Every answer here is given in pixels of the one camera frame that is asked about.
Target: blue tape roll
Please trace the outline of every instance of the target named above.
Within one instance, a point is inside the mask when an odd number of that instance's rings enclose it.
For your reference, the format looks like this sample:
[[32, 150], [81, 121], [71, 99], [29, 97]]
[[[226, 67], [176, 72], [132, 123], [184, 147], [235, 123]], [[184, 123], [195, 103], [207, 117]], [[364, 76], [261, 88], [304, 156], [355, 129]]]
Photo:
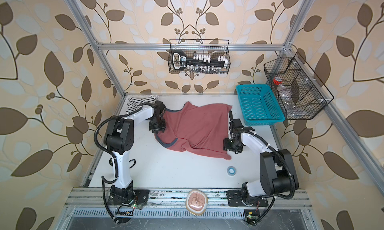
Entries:
[[229, 166], [227, 168], [227, 173], [229, 176], [234, 176], [236, 174], [236, 168], [233, 166]]

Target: white table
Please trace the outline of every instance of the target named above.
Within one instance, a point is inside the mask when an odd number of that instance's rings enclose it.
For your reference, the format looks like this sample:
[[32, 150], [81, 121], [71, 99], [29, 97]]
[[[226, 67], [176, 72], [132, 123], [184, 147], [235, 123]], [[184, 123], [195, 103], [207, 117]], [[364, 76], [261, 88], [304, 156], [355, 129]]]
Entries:
[[[171, 110], [181, 109], [187, 101], [196, 106], [225, 103], [232, 105], [233, 118], [240, 118], [244, 124], [237, 95], [160, 95], [159, 100]], [[126, 109], [127, 104], [124, 104], [120, 114], [125, 114]], [[270, 126], [253, 126], [253, 128], [258, 135], [276, 147]], [[141, 122], [135, 126], [134, 145], [130, 150], [130, 158], [136, 159], [136, 165], [130, 169], [133, 186], [228, 189], [240, 188], [244, 182], [259, 178], [258, 154], [253, 153], [247, 146], [240, 154], [230, 151], [228, 154], [232, 157], [231, 160], [166, 149], [148, 130], [148, 121]], [[102, 175], [106, 179], [113, 179], [113, 168], [108, 163], [110, 158], [108, 153], [103, 152], [89, 187], [101, 187]], [[236, 168], [236, 175], [231, 177], [227, 174], [229, 166]]]

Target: black and white striped fabric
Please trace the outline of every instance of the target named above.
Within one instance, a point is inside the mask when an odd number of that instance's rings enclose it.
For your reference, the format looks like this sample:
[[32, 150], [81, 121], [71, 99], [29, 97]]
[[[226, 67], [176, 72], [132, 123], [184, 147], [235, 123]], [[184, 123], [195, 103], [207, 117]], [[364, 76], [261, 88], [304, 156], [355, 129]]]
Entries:
[[151, 95], [147, 98], [129, 98], [128, 99], [127, 113], [130, 113], [130, 112], [140, 108], [142, 106], [142, 104], [145, 102], [154, 103], [158, 99], [159, 99], [158, 95]]

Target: wire mesh basket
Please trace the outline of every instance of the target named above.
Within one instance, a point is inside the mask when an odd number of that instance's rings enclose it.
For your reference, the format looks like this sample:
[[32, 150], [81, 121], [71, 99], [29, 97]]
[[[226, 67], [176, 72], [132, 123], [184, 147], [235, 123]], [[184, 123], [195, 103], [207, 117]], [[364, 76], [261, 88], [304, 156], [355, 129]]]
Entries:
[[[314, 71], [313, 76], [305, 73], [298, 60], [301, 58], [296, 57], [297, 54], [267, 62], [264, 71], [285, 118], [311, 120], [334, 96]], [[324, 96], [316, 85], [324, 87], [330, 96]]]
[[169, 43], [168, 66], [171, 74], [228, 74], [231, 65], [229, 40], [170, 39]]

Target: black wire basket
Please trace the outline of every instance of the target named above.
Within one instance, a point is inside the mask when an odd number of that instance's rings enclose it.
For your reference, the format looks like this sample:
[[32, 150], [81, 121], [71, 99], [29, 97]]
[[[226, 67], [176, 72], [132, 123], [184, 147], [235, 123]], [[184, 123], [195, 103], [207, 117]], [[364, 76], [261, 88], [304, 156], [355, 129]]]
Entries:
[[[313, 119], [329, 104], [334, 96], [313, 71], [308, 76], [302, 69], [302, 58], [280, 57], [264, 64], [268, 85], [271, 87], [285, 118]], [[324, 87], [329, 96], [324, 96], [316, 87]]]
[[171, 74], [228, 74], [229, 40], [170, 39], [168, 66]]

